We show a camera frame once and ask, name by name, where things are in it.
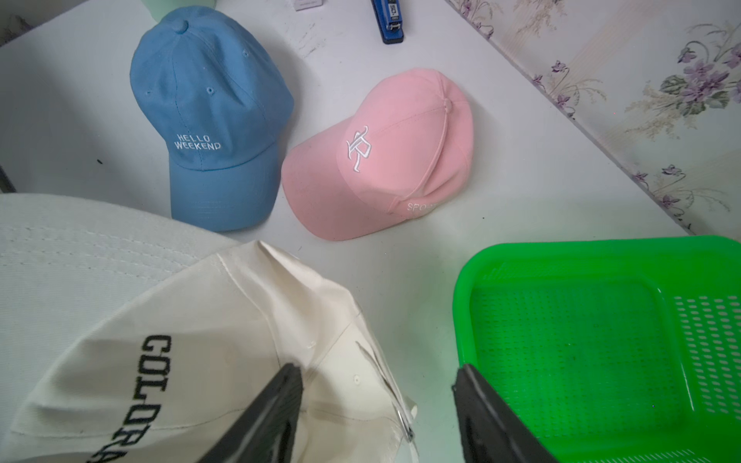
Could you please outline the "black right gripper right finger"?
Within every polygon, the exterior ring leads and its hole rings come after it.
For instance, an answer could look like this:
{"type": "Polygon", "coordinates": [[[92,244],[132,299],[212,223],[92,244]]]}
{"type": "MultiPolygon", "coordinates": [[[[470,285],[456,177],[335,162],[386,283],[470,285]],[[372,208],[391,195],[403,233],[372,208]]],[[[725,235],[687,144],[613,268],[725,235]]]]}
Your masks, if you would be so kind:
{"type": "Polygon", "coordinates": [[[465,462],[557,463],[473,365],[457,371],[453,398],[465,462]]]}

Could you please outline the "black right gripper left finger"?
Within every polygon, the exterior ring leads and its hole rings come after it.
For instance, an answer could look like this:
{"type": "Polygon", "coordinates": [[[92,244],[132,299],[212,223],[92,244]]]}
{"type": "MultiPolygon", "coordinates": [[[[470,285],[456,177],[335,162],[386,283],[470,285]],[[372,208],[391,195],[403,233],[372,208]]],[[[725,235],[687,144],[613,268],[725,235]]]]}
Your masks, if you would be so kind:
{"type": "Polygon", "coordinates": [[[200,463],[289,463],[303,394],[301,370],[286,364],[200,463]]]}

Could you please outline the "grey white baseball cap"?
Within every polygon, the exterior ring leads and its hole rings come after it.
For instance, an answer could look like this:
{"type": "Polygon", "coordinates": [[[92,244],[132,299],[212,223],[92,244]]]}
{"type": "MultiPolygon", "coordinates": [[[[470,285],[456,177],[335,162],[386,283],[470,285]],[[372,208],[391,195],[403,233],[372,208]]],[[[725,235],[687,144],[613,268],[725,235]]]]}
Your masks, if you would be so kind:
{"type": "Polygon", "coordinates": [[[1,198],[1,458],[200,462],[286,364],[291,462],[419,458],[348,289],[262,241],[115,204],[1,198]]]}

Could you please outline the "light blue baseball cap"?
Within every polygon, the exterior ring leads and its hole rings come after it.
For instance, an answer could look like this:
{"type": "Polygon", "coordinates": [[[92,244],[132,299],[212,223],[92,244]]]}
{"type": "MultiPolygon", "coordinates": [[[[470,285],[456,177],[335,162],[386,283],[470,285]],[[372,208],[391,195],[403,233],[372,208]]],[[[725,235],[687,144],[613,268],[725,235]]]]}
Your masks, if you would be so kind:
{"type": "Polygon", "coordinates": [[[176,9],[140,40],[129,81],[168,150],[173,219],[212,232],[266,221],[294,100],[254,36],[212,8],[176,9]]]}

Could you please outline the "pink baseball cap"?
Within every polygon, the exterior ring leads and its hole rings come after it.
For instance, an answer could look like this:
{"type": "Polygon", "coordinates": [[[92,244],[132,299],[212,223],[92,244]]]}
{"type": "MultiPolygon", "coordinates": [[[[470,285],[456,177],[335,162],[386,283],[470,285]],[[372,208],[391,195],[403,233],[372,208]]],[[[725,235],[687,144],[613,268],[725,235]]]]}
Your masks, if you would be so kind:
{"type": "Polygon", "coordinates": [[[470,177],[474,122],[467,97],[434,69],[379,82],[356,113],[289,151],[284,192],[316,237],[344,241],[423,217],[470,177]]]}

